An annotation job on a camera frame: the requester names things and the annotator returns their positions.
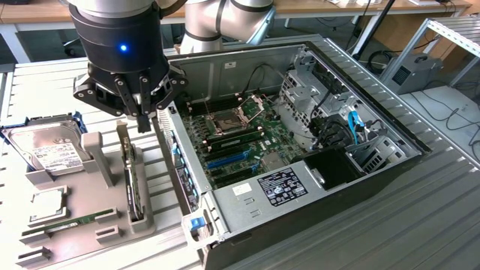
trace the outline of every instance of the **blue latch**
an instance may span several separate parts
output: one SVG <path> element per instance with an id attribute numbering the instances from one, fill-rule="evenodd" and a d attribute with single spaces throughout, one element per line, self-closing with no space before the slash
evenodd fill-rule
<path id="1" fill-rule="evenodd" d="M 190 220 L 190 222 L 191 222 L 191 226 L 190 226 L 191 231 L 197 231 L 198 229 L 206 226 L 206 219 L 203 217 L 194 218 Z"/>

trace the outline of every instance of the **desk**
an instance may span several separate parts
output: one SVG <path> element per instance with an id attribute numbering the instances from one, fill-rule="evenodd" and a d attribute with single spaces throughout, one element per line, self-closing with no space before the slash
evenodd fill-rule
<path id="1" fill-rule="evenodd" d="M 459 16 L 470 3 L 465 0 L 454 0 L 458 11 L 454 16 Z M 373 5 L 366 15 L 373 16 L 361 41 L 354 52 L 357 52 L 366 41 L 374 24 L 379 19 L 382 10 L 387 2 Z M 313 17 L 342 17 L 361 16 L 366 7 L 358 4 L 350 4 L 341 8 L 323 0 L 275 0 L 278 8 L 277 19 L 313 18 Z M 417 6 L 409 0 L 398 0 L 389 14 L 426 14 L 443 12 L 445 7 L 439 6 Z M 162 20 L 163 24 L 185 23 L 185 8 Z M 5 6 L 0 14 L 3 24 L 0 24 L 0 34 L 3 35 L 9 47 L 19 63 L 31 62 L 29 53 L 22 45 L 18 33 L 33 30 L 57 30 L 73 29 L 74 23 L 69 14 L 69 9 L 58 0 L 33 0 L 29 6 Z"/>

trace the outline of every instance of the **ram module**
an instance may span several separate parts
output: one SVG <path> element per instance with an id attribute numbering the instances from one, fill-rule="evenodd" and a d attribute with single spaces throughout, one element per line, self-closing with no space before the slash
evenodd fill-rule
<path id="1" fill-rule="evenodd" d="M 41 226 L 38 228 L 30 229 L 29 231 L 22 233 L 22 236 L 27 236 L 27 235 L 31 235 L 31 234 L 42 232 L 42 231 L 57 232 L 57 231 L 61 231 L 61 230 L 65 230 L 69 228 L 74 228 L 83 224 L 90 224 L 95 221 L 97 217 L 110 214 L 110 213 L 114 213 L 114 209 L 107 209 L 95 214 L 85 215 L 83 217 L 74 218 L 74 219 L 54 223 L 51 225 L 46 225 L 46 226 Z"/>
<path id="2" fill-rule="evenodd" d="M 217 152 L 246 143 L 255 142 L 262 139 L 265 134 L 263 128 L 255 127 L 219 138 L 207 139 L 206 144 L 209 146 L 209 152 Z"/>

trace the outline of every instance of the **pcie slot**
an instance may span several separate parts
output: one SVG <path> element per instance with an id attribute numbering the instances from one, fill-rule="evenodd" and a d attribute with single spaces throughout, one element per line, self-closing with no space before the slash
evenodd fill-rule
<path id="1" fill-rule="evenodd" d="M 218 161 L 214 161 L 211 163 L 207 164 L 207 169 L 215 169 L 221 166 L 225 166 L 227 164 L 231 164 L 234 162 L 239 162 L 239 161 L 243 161 L 249 158 L 249 154 L 250 154 L 250 150 L 247 150 L 246 152 L 241 153 L 241 154 L 237 154 L 237 155 L 233 155 L 225 159 L 221 159 Z"/>
<path id="2" fill-rule="evenodd" d="M 238 147 L 233 147 L 233 148 L 229 148 L 226 150 L 222 150 L 219 152 L 211 153 L 210 155 L 207 155 L 205 157 L 205 160 L 206 161 L 213 161 L 214 159 L 221 159 L 225 156 L 241 154 L 241 153 L 243 153 L 243 151 L 246 151 L 246 148 L 247 147 L 238 146 Z"/>
<path id="3" fill-rule="evenodd" d="M 231 173 L 230 175 L 218 177 L 214 179 L 217 185 L 222 185 L 227 182 L 238 182 L 246 180 L 247 178 L 257 175 L 257 170 L 261 166 L 261 163 L 255 164 L 254 166 Z"/>

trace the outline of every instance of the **motherboard chip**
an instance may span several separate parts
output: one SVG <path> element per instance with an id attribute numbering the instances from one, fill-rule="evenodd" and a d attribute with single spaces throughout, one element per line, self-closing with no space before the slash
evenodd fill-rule
<path id="1" fill-rule="evenodd" d="M 269 170 L 277 170 L 281 169 L 283 166 L 286 166 L 286 163 L 283 162 L 278 152 L 273 152 L 269 155 L 266 155 L 262 161 L 266 167 L 269 168 Z"/>

